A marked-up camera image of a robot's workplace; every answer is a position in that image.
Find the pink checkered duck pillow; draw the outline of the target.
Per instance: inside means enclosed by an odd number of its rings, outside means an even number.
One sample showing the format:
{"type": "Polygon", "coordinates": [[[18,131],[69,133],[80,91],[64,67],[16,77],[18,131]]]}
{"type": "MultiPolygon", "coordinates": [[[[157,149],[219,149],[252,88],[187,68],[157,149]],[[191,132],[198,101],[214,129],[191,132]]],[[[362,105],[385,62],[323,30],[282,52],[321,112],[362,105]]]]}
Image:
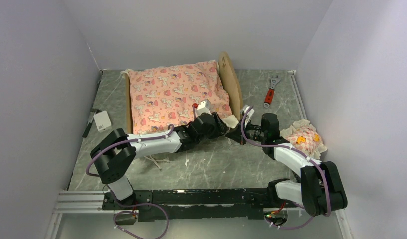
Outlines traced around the pink checkered duck pillow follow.
{"type": "Polygon", "coordinates": [[[281,130],[280,136],[314,159],[320,159],[321,154],[327,151],[317,129],[305,119],[295,121],[289,128],[281,130]]]}

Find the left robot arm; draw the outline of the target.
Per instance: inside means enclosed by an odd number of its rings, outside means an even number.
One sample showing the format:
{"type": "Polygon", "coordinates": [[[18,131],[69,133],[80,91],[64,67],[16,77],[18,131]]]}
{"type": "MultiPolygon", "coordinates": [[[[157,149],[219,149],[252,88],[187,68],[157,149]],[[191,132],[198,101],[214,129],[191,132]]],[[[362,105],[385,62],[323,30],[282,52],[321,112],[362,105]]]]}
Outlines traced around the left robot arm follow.
{"type": "Polygon", "coordinates": [[[202,113],[186,125],[169,125],[161,133],[134,135],[119,128],[112,131],[91,152],[86,174],[100,178],[114,193],[116,203],[123,209],[135,204],[135,194],[126,172],[131,163],[145,156],[177,153],[190,150],[203,139],[225,135],[228,126],[217,113],[202,113]]]}

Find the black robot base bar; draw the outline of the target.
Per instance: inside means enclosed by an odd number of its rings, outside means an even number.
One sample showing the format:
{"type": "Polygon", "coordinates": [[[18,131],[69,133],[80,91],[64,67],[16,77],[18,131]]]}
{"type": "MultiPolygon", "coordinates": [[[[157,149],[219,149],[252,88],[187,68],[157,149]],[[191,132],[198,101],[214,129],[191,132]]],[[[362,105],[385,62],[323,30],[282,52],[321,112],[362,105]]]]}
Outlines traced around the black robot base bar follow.
{"type": "Polygon", "coordinates": [[[104,211],[135,211],[140,222],[164,219],[247,218],[261,219],[295,205],[276,199],[267,188],[136,190],[124,200],[115,200],[106,192],[104,211]]]}

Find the white small box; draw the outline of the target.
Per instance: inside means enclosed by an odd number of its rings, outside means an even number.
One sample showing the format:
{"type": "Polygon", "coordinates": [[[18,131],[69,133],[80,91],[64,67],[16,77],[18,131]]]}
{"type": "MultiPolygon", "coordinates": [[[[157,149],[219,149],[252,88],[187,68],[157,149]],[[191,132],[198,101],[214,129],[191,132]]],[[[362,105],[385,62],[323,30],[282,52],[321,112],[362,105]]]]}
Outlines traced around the white small box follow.
{"type": "Polygon", "coordinates": [[[99,133],[107,131],[112,127],[112,123],[107,111],[100,111],[95,113],[93,115],[93,119],[99,133]]]}

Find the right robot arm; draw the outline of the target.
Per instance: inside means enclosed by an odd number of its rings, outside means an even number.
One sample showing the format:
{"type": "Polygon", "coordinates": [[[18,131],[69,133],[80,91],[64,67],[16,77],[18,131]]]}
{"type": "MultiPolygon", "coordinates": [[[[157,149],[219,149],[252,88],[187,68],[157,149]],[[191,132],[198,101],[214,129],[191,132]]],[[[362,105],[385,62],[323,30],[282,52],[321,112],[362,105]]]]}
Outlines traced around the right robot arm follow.
{"type": "Polygon", "coordinates": [[[296,181],[282,179],[271,182],[267,192],[268,203],[278,207],[285,200],[291,201],[313,217],[329,216],[333,211],[345,209],[348,199],[336,164],[307,156],[280,137],[276,114],[268,113],[261,125],[252,125],[253,112],[252,107],[243,112],[239,141],[262,148],[266,155],[287,166],[297,177],[296,181]]]}

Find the red handled adjustable wrench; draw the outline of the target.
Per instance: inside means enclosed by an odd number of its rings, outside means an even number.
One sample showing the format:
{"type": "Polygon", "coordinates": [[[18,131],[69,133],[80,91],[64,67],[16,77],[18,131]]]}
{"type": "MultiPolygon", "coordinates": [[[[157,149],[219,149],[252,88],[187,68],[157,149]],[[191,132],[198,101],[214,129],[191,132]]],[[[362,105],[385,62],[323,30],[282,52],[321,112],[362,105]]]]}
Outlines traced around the red handled adjustable wrench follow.
{"type": "Polygon", "coordinates": [[[265,96],[264,102],[263,102],[264,108],[270,107],[274,94],[275,94],[275,87],[280,81],[281,81],[281,79],[278,77],[278,75],[270,78],[270,80],[269,80],[270,85],[269,85],[267,94],[265,96]]]}

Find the wooden pet bed frame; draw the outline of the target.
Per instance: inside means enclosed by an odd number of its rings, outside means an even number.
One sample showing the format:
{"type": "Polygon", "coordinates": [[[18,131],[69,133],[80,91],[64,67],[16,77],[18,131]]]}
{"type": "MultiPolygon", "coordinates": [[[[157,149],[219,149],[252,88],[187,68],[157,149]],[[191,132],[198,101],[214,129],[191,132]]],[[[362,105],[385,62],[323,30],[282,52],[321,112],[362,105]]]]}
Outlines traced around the wooden pet bed frame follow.
{"type": "Polygon", "coordinates": [[[210,111],[233,122],[243,107],[242,90],[231,59],[219,59],[146,70],[121,72],[126,85],[128,133],[148,134],[167,130],[170,124],[193,121],[193,103],[208,99],[210,111]]]}

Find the pink unicorn print mattress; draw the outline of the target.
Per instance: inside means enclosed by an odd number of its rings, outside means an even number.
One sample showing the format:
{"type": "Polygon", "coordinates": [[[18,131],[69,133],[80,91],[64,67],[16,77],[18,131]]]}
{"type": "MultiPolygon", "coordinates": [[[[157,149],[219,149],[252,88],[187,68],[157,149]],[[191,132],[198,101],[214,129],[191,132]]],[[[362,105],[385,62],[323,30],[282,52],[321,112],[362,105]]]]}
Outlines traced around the pink unicorn print mattress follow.
{"type": "Polygon", "coordinates": [[[214,60],[142,71],[126,69],[129,139],[136,157],[190,150],[239,123],[233,97],[214,60]]]}

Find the black marker pen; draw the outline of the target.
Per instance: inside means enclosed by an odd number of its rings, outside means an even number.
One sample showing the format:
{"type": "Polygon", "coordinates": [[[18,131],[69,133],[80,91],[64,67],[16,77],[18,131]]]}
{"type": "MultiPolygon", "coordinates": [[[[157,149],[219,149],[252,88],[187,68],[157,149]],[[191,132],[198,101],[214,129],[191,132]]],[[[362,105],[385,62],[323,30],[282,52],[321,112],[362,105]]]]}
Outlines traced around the black marker pen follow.
{"type": "Polygon", "coordinates": [[[93,123],[93,121],[94,121],[94,115],[95,115],[96,113],[99,113],[99,112],[100,112],[100,109],[97,109],[97,108],[91,108],[91,109],[90,109],[90,113],[89,113],[89,116],[88,116],[87,125],[86,125],[86,128],[85,128],[85,130],[84,130],[84,132],[83,132],[83,134],[82,134],[82,138],[87,138],[87,137],[88,137],[88,134],[89,134],[90,129],[91,129],[91,127],[92,127],[92,123],[93,123]]]}

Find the aluminium rail at table edge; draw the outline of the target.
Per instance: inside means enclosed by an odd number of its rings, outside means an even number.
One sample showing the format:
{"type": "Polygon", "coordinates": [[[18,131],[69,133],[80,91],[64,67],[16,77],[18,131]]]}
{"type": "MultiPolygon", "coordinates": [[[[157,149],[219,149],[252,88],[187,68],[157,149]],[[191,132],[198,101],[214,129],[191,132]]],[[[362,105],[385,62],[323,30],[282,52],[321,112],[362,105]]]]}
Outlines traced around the aluminium rail at table edge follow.
{"type": "MultiPolygon", "coordinates": [[[[290,80],[291,84],[292,84],[292,88],[293,91],[296,95],[296,102],[298,103],[298,110],[301,116],[300,120],[308,120],[307,116],[306,116],[306,112],[304,110],[303,107],[303,102],[299,93],[299,90],[297,88],[297,84],[296,84],[296,80],[295,80],[295,75],[293,73],[293,71],[288,71],[287,72],[287,78],[290,80]]],[[[306,166],[306,165],[319,165],[321,163],[320,159],[314,159],[310,156],[305,155],[303,152],[299,151],[298,149],[296,149],[293,145],[291,146],[292,150],[297,150],[295,153],[297,154],[297,158],[298,158],[298,163],[300,163],[301,166],[306,166]]]]}

